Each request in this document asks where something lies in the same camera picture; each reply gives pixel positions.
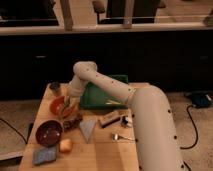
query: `wooden bowl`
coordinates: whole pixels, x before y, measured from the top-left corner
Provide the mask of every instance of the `wooden bowl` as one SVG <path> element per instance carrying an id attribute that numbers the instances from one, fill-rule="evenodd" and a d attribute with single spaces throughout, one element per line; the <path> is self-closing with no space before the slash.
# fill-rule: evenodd
<path id="1" fill-rule="evenodd" d="M 51 147 L 60 141 L 61 133 L 61 124 L 57 121 L 49 120 L 38 127 L 36 131 L 36 140 L 45 147 Z"/>

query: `metal utensil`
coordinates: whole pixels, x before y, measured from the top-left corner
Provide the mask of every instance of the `metal utensil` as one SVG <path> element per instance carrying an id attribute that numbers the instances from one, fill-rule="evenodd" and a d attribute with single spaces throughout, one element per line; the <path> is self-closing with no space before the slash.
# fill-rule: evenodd
<path id="1" fill-rule="evenodd" d="M 117 141 L 119 139 L 135 141 L 135 139 L 133 139 L 133 138 L 125 137 L 125 136 L 122 136 L 122 135 L 119 135 L 119 134 L 114 134 L 114 133 L 112 133 L 112 139 L 115 140 L 115 141 Z"/>

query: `green tray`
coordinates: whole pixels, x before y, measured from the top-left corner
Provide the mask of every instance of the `green tray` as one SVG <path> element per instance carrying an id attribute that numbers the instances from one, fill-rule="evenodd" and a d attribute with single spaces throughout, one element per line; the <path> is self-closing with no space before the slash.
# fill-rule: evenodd
<path id="1" fill-rule="evenodd" d="M 127 75 L 109 75 L 116 80 L 119 80 L 124 83 L 129 83 Z M 126 109 L 127 107 L 122 104 L 107 104 L 108 100 L 117 102 L 117 100 L 102 89 L 89 82 L 86 86 L 85 92 L 80 99 L 80 107 L 83 109 Z"/>

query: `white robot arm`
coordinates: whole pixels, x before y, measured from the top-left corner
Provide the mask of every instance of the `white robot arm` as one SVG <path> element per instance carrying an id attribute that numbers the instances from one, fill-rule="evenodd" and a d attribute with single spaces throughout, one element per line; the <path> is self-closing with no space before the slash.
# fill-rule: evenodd
<path id="1" fill-rule="evenodd" d="M 144 171 L 185 170 L 171 108 L 159 88 L 135 89 L 98 73 L 94 62 L 78 62 L 73 70 L 69 96 L 80 97 L 90 81 L 131 109 L 138 161 Z"/>

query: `black cable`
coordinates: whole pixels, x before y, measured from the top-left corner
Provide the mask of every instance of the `black cable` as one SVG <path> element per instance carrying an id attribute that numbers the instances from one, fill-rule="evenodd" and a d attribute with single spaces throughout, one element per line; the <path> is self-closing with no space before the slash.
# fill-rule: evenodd
<path id="1" fill-rule="evenodd" d="M 187 167 L 188 171 L 192 171 L 192 169 L 189 167 L 189 165 L 186 162 L 183 162 L 183 163 Z"/>
<path id="2" fill-rule="evenodd" d="M 5 121 L 4 119 L 0 118 L 0 120 L 1 120 L 2 122 L 4 122 L 5 124 L 7 124 L 10 128 L 12 128 L 18 135 L 20 135 L 20 137 L 24 140 L 25 144 L 27 144 L 27 140 L 24 138 L 24 136 L 23 136 L 20 132 L 18 132 L 17 129 L 15 129 L 12 125 L 10 125 L 10 124 L 9 124 L 7 121 Z"/>
<path id="3" fill-rule="evenodd" d="M 188 149 L 193 148 L 194 146 L 196 146 L 196 144 L 197 144 L 197 142 L 198 142 L 198 139 L 199 139 L 197 127 L 196 127 L 196 125 L 195 125 L 195 123 L 194 123 L 194 120 L 193 120 L 193 118 L 192 118 L 192 116 L 191 116 L 191 114 L 190 114 L 190 111 L 189 111 L 189 109 L 190 109 L 191 107 L 195 107 L 195 106 L 194 106 L 194 105 L 189 105 L 189 106 L 187 106 L 187 109 L 186 109 L 186 110 L 187 110 L 187 113 L 188 113 L 188 115 L 189 115 L 190 120 L 192 121 L 192 125 L 193 125 L 193 127 L 194 127 L 194 129 L 195 129 L 195 142 L 194 142 L 191 146 L 188 146 L 188 147 L 180 147 L 181 150 L 188 150 Z"/>

